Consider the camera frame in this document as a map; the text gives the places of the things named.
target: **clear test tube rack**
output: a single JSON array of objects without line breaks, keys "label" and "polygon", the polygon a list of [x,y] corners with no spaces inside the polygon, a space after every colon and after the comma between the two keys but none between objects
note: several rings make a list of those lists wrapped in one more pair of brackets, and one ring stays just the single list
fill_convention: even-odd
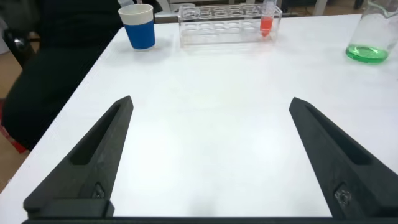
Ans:
[{"label": "clear test tube rack", "polygon": [[275,42],[282,11],[272,4],[181,7],[181,46]]}]

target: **wooden floor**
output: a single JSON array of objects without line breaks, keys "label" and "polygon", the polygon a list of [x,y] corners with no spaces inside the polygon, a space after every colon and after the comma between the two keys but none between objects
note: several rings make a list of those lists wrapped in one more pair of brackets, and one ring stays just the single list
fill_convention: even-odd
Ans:
[{"label": "wooden floor", "polygon": [[[363,9],[354,10],[353,6],[354,0],[334,0],[326,6],[324,15],[360,14],[363,12]],[[313,9],[313,6],[294,7],[289,9],[289,12],[296,12],[299,16],[311,16]],[[34,48],[37,49],[37,47],[38,43],[34,43]],[[0,98],[7,96],[8,91],[20,72],[21,67],[10,52],[0,55]],[[0,192],[27,156],[28,153],[19,154],[4,136],[0,134]]]}]

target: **screw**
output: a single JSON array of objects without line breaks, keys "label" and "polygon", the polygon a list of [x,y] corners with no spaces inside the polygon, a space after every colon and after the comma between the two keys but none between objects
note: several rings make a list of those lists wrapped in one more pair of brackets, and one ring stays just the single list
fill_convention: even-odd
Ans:
[{"label": "screw", "polygon": [[337,190],[335,197],[342,208],[348,206],[352,199],[351,193],[347,190]]}]

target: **table surface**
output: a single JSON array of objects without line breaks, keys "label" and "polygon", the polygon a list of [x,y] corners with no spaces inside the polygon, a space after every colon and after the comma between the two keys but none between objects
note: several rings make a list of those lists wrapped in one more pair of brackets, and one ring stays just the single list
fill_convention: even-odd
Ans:
[{"label": "table surface", "polygon": [[330,216],[289,105],[307,100],[398,172],[398,54],[344,50],[360,15],[282,19],[274,46],[181,49],[178,24],[136,52],[121,29],[0,195],[0,223],[116,100],[134,104],[115,216]]}]

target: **paper cup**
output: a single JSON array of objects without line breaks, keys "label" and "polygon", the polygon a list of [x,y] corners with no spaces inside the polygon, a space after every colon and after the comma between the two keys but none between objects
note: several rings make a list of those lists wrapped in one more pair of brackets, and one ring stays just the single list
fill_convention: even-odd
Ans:
[{"label": "paper cup", "polygon": [[119,9],[119,15],[134,49],[148,49],[155,45],[154,8],[135,4]]}]

